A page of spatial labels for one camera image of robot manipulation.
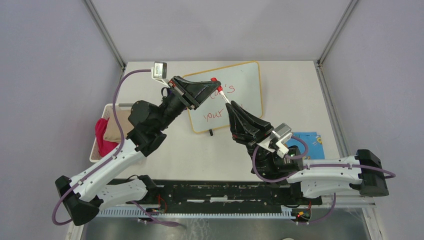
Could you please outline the red whiteboard marker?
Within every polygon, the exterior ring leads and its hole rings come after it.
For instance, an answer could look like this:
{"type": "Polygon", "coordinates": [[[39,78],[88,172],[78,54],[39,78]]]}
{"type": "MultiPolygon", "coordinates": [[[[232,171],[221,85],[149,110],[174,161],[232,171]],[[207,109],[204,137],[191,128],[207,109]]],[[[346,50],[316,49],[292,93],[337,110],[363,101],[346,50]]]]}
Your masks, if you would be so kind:
{"type": "Polygon", "coordinates": [[[221,95],[221,97],[223,98],[223,100],[225,101],[226,104],[230,104],[231,103],[230,100],[226,97],[226,95],[225,95],[225,93],[223,91],[223,88],[221,86],[219,86],[217,88],[217,91],[221,95]]]}

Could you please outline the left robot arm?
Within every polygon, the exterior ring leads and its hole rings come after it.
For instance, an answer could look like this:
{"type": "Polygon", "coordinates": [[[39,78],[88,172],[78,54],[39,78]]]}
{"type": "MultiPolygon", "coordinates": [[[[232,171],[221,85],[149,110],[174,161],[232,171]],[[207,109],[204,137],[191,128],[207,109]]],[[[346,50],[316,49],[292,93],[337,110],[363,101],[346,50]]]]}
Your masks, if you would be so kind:
{"type": "Polygon", "coordinates": [[[138,100],[128,117],[133,129],[123,134],[123,140],[110,153],[88,169],[72,177],[60,176],[55,186],[60,196],[54,207],[63,205],[76,226],[93,220],[99,212],[130,201],[153,203],[157,190],[152,181],[135,179],[111,185],[110,182],[135,162],[145,160],[163,143],[165,129],[185,110],[196,110],[221,83],[218,80],[192,82],[174,76],[167,83],[171,94],[160,105],[138,100]]]}

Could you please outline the yellow-framed whiteboard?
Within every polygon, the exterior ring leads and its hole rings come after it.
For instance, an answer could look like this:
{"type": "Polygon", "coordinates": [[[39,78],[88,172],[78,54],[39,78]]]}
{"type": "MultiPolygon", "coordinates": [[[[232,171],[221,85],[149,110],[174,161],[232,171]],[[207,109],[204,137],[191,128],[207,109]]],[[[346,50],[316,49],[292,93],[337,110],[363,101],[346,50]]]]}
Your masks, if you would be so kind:
{"type": "MultiPolygon", "coordinates": [[[[222,92],[230,101],[256,117],[263,116],[260,66],[248,61],[183,76],[191,82],[221,82],[222,92]]],[[[229,126],[229,116],[223,96],[216,90],[196,110],[188,112],[193,132],[203,133],[229,126]]]]}

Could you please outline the blue patterned cloth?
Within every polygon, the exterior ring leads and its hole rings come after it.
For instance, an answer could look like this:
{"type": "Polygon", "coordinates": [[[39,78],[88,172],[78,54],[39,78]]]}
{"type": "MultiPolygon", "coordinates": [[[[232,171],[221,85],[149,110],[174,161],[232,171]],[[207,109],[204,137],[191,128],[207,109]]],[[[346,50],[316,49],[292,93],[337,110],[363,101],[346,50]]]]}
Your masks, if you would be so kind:
{"type": "MultiPolygon", "coordinates": [[[[304,160],[319,160],[325,158],[321,135],[316,132],[294,132],[294,136],[304,141],[308,146],[308,152],[303,157],[304,160]]],[[[304,145],[295,139],[286,142],[288,147],[296,146],[302,154],[305,151],[304,145]]]]}

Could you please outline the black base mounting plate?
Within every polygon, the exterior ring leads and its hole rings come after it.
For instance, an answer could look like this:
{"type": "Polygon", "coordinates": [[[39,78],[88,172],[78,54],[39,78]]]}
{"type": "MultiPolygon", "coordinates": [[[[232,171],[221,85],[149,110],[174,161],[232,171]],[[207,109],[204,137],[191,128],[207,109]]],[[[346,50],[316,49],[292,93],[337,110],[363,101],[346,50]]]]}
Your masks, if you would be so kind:
{"type": "Polygon", "coordinates": [[[318,206],[322,198],[301,196],[300,184],[277,186],[260,181],[200,181],[154,179],[137,203],[159,204],[167,214],[271,214],[282,207],[318,206]]]}

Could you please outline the beige cloth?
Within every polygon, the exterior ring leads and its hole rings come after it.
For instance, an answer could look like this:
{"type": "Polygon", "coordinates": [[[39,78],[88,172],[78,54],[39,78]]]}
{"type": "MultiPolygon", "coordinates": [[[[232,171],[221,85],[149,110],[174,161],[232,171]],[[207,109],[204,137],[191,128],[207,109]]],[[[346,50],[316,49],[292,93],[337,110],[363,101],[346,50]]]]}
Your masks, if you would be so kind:
{"type": "MultiPolygon", "coordinates": [[[[128,133],[134,128],[133,125],[129,122],[128,118],[131,114],[130,109],[117,109],[116,115],[118,122],[122,128],[123,137],[126,138],[128,133]]],[[[119,130],[118,124],[115,120],[113,111],[109,114],[108,123],[106,125],[105,132],[103,134],[103,140],[120,143],[121,142],[121,132],[119,130]]]]}

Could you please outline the pink cloth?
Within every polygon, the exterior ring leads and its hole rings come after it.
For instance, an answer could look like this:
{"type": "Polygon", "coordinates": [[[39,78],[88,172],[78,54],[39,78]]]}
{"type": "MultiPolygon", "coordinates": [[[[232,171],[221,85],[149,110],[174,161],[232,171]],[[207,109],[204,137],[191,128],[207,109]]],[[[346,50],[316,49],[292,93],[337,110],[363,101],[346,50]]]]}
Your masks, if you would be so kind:
{"type": "Polygon", "coordinates": [[[121,142],[121,134],[114,118],[100,118],[94,127],[98,153],[104,157],[121,142]]]}

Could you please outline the right aluminium frame post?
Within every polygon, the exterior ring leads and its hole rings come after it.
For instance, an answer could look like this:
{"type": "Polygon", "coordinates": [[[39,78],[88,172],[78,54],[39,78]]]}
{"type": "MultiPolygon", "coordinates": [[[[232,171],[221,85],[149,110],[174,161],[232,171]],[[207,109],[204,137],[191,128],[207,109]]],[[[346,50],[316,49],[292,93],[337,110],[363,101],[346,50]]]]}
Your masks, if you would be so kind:
{"type": "Polygon", "coordinates": [[[341,34],[342,30],[344,29],[345,25],[347,24],[348,20],[350,19],[352,13],[354,12],[355,8],[357,7],[359,0],[350,0],[346,9],[344,10],[340,20],[338,21],[334,31],[332,32],[330,39],[328,40],[327,44],[325,45],[320,57],[316,61],[318,66],[322,66],[327,59],[330,51],[332,50],[334,44],[336,43],[339,35],[341,34]]]}

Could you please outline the aluminium frame post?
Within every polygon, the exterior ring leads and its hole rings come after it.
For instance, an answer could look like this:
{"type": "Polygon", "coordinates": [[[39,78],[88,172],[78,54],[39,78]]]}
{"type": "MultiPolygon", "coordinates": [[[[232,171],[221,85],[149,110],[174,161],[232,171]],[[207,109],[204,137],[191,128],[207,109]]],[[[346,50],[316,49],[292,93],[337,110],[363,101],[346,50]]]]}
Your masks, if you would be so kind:
{"type": "Polygon", "coordinates": [[[110,52],[112,53],[115,61],[119,65],[121,70],[125,70],[126,63],[120,54],[110,32],[107,29],[107,26],[105,25],[99,11],[97,10],[94,2],[92,0],[82,0],[82,3],[85,5],[89,15],[91,16],[94,24],[96,25],[97,29],[99,30],[101,36],[103,37],[106,45],[108,46],[110,52]]]}
{"type": "Polygon", "coordinates": [[[359,0],[350,0],[346,9],[344,10],[340,20],[338,21],[334,31],[332,32],[330,39],[328,40],[327,44],[325,45],[320,57],[316,61],[318,66],[322,66],[327,59],[330,51],[332,50],[334,44],[336,43],[339,35],[341,34],[342,30],[344,29],[345,25],[347,24],[348,20],[350,19],[352,13],[354,12],[355,8],[357,7],[359,0]]]}

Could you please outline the left aluminium frame post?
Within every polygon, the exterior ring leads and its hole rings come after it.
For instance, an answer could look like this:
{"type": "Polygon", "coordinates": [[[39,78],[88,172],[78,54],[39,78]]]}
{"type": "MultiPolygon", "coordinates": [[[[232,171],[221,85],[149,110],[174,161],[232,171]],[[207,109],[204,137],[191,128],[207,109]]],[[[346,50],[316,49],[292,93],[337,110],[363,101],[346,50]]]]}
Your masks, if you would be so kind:
{"type": "Polygon", "coordinates": [[[82,0],[82,3],[85,5],[89,15],[91,16],[94,24],[96,25],[97,29],[99,30],[101,36],[103,37],[106,45],[108,46],[110,52],[112,53],[115,61],[119,65],[121,70],[125,70],[126,63],[120,54],[110,32],[107,29],[107,26],[105,25],[99,11],[97,10],[94,2],[92,0],[82,0]]]}

